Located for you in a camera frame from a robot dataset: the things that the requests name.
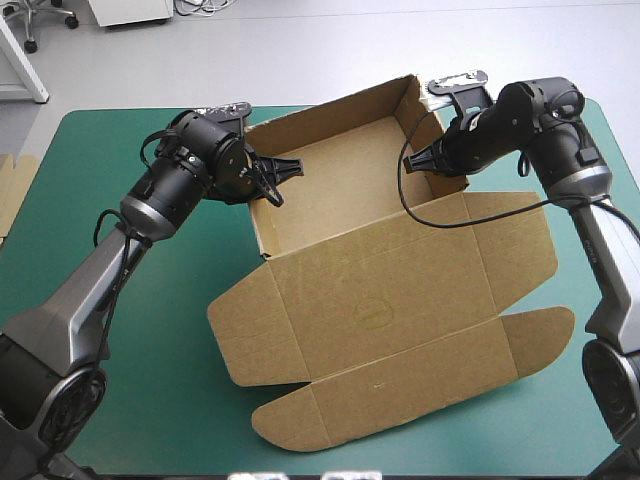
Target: white floor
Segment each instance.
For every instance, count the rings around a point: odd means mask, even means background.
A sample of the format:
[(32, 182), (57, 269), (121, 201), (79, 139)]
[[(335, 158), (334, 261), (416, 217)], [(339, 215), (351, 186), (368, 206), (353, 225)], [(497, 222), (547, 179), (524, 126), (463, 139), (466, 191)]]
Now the white floor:
[(640, 179), (640, 2), (577, 1), (238, 0), (214, 18), (110, 31), (66, 0), (77, 30), (38, 19), (30, 59), (51, 100), (22, 153), (42, 157), (78, 109), (314, 104), (407, 72), (482, 68), (494, 95), (515, 80), (576, 82)]

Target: open cardboard box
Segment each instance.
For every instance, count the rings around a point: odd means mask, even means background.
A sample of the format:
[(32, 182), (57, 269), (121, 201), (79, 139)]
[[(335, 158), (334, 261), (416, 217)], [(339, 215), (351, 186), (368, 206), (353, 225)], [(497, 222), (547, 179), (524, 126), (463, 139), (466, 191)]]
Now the open cardboard box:
[[(263, 155), (302, 158), (285, 205), (250, 205), (266, 262), (209, 306), (238, 385), (310, 382), (258, 408), (254, 429), (314, 451), (399, 425), (535, 373), (566, 346), (573, 314), (500, 313), (557, 262), (542, 211), (453, 230), (402, 210), (396, 161), (425, 112), (416, 76), (257, 125)], [(443, 133), (429, 115), (412, 141)], [(534, 193), (462, 193), (464, 177), (413, 174), (415, 211), (456, 222)]]

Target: cable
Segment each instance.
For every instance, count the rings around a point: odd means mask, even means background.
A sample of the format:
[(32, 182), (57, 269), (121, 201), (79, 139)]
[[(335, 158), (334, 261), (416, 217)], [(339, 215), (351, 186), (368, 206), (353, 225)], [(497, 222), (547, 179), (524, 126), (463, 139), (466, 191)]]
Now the cable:
[[(224, 0), (221, 4), (216, 5), (213, 0), (201, 0), (200, 2), (194, 0), (173, 0), (173, 9), (181, 17), (188, 17), (195, 15), (199, 17), (211, 17), (215, 13), (230, 7), (237, 0)], [(185, 5), (194, 7), (191, 10), (185, 8)]]
[(588, 200), (588, 197), (583, 195), (563, 195), (562, 197), (558, 197), (554, 199), (548, 198), (538, 203), (532, 203), (531, 205), (527, 205), (526, 207), (517, 208), (515, 210), (510, 210), (508, 212), (498, 213), (496, 215), (491, 215), (489, 217), (482, 217), (482, 218), (477, 218), (477, 219), (468, 220), (466, 222), (459, 222), (459, 223), (436, 223), (430, 220), (426, 220), (424, 218), (420, 218), (418, 215), (416, 215), (413, 212), (413, 210), (411, 210), (411, 207), (409, 207), (409, 204), (407, 203), (407, 200), (404, 196), (404, 192), (402, 190), (402, 160), (404, 159), (404, 154), (407, 150), (407, 147), (411, 143), (411, 140), (413, 139), (416, 131), (418, 130), (418, 127), (420, 126), (422, 121), (429, 115), (429, 113), (430, 112), (427, 111), (418, 118), (418, 121), (414, 125), (413, 129), (411, 130), (409, 135), (407, 135), (407, 139), (404, 142), (404, 145), (402, 146), (402, 148), (400, 149), (400, 155), (398, 156), (398, 169), (397, 169), (398, 195), (400, 197), (400, 202), (402, 203), (404, 210), (416, 222), (422, 225), (426, 225), (428, 227), (442, 228), (442, 229), (470, 227), (472, 225), (480, 225), (482, 223), (493, 222), (495, 220), (500, 220), (502, 218), (512, 217), (514, 215), (519, 215), (521, 213), (529, 212), (531, 210), (536, 210), (538, 208), (544, 207), (545, 205), (549, 205), (550, 203), (554, 203), (555, 201), (558, 201), (558, 200), (564, 200), (564, 199), (582, 200), (582, 201)]
[(604, 203), (603, 201), (593, 202), (593, 204), (602, 208), (603, 210), (606, 210), (607, 212), (615, 215), (620, 220), (622, 220), (627, 225), (627, 227), (629, 227), (629, 229), (633, 232), (633, 234), (636, 237), (636, 240), (640, 242), (640, 230), (638, 230), (638, 227), (635, 226), (635, 224), (631, 221), (629, 217), (627, 217), (624, 213), (622, 213), (613, 205), (609, 205), (608, 203)]
[[(153, 132), (151, 135), (149, 135), (147, 138), (144, 139), (144, 141), (142, 142), (142, 146), (140, 147), (140, 161), (145, 167), (147, 167), (147, 170), (151, 171), (151, 165), (149, 165), (149, 160), (147, 160), (147, 157), (144, 154), (145, 147), (155, 140), (162, 140), (164, 138), (169, 138), (169, 137), (174, 137), (174, 138), (179, 137), (178, 132), (176, 132), (172, 128), (165, 128), (164, 130), (158, 130), (157, 132)], [(96, 237), (94, 234), (94, 237), (93, 237), (94, 244), (96, 243), (95, 239)]]

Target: black cable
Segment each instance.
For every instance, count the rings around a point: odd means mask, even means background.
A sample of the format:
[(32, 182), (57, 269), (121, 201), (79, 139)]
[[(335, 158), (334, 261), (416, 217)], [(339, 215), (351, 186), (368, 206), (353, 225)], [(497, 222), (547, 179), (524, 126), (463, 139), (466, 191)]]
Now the black cable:
[(629, 227), (629, 229), (633, 232), (633, 234), (636, 237), (636, 240), (640, 243), (640, 230), (638, 230), (638, 227), (635, 226), (635, 224), (633, 223), (633, 221), (631, 221), (631, 219), (629, 217), (627, 217), (624, 213), (622, 213), (620, 210), (618, 210), (613, 205), (609, 205), (608, 203), (604, 203), (601, 200), (599, 200), (597, 202), (593, 202), (593, 204), (598, 206), (598, 207), (600, 207), (600, 208), (602, 208), (603, 210), (606, 210), (607, 212), (615, 215), (620, 220), (622, 220), (627, 225), (627, 227)]
[(510, 210), (508, 212), (498, 213), (496, 215), (491, 215), (489, 217), (482, 217), (482, 218), (477, 218), (477, 219), (468, 220), (466, 222), (459, 222), (459, 223), (436, 223), (436, 222), (432, 222), (430, 220), (426, 220), (424, 218), (420, 218), (418, 215), (416, 215), (413, 212), (413, 210), (411, 210), (411, 207), (409, 207), (409, 204), (407, 203), (407, 200), (406, 200), (406, 198), (404, 196), (404, 192), (402, 190), (402, 160), (404, 159), (404, 154), (405, 154), (405, 152), (407, 150), (407, 147), (411, 143), (411, 140), (413, 139), (416, 131), (418, 130), (418, 127), (420, 126), (422, 121), (429, 115), (429, 113), (430, 112), (427, 111), (427, 112), (425, 112), (424, 114), (422, 114), (418, 118), (418, 121), (414, 125), (413, 129), (411, 130), (409, 135), (407, 135), (407, 139), (404, 142), (404, 145), (402, 146), (402, 148), (400, 149), (400, 155), (398, 156), (398, 169), (397, 169), (398, 195), (400, 197), (400, 202), (402, 203), (402, 206), (404, 207), (404, 210), (416, 222), (418, 222), (418, 223), (420, 223), (422, 225), (426, 225), (428, 227), (443, 228), (443, 229), (470, 227), (472, 225), (480, 225), (482, 223), (493, 222), (495, 220), (500, 220), (502, 218), (512, 217), (514, 215), (519, 215), (521, 213), (529, 212), (531, 210), (535, 210), (535, 209), (538, 209), (540, 207), (544, 207), (545, 205), (549, 205), (550, 203), (554, 203), (554, 202), (556, 202), (558, 200), (563, 200), (563, 199), (567, 199), (567, 200), (582, 200), (582, 201), (588, 200), (588, 197), (582, 196), (582, 195), (563, 195), (562, 197), (558, 197), (558, 198), (554, 198), (554, 199), (548, 198), (546, 200), (542, 200), (542, 201), (537, 202), (537, 203), (532, 203), (531, 205), (527, 205), (526, 207), (517, 208), (515, 210)]
[(140, 147), (140, 161), (142, 164), (147, 167), (147, 170), (151, 171), (151, 165), (149, 165), (149, 161), (147, 160), (146, 155), (144, 154), (144, 149), (147, 145), (155, 140), (162, 140), (163, 138), (168, 137), (179, 137), (178, 132), (173, 130), (172, 128), (165, 128), (164, 130), (159, 130), (157, 132), (152, 133), (142, 142), (142, 146)]

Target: cardboard box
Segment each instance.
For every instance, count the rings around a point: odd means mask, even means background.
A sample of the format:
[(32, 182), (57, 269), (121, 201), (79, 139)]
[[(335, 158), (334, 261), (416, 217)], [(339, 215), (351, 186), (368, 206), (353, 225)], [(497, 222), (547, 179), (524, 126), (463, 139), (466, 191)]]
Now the cardboard box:
[(9, 235), (39, 165), (35, 157), (25, 155), (14, 164), (12, 155), (0, 155), (0, 245)]
[[(267, 261), (208, 316), (238, 385), (310, 382), (253, 413), (282, 448), (329, 448), (513, 382), (571, 336), (564, 308), (500, 316), (556, 270), (542, 211), (438, 230), (402, 210), (396, 161), (421, 97), (410, 75), (247, 133), (262, 154), (302, 158), (305, 176), (281, 186), (280, 209), (251, 204)], [(412, 146), (442, 131), (430, 115)], [(465, 178), (405, 185), (416, 212), (439, 222), (538, 201), (463, 193)]]

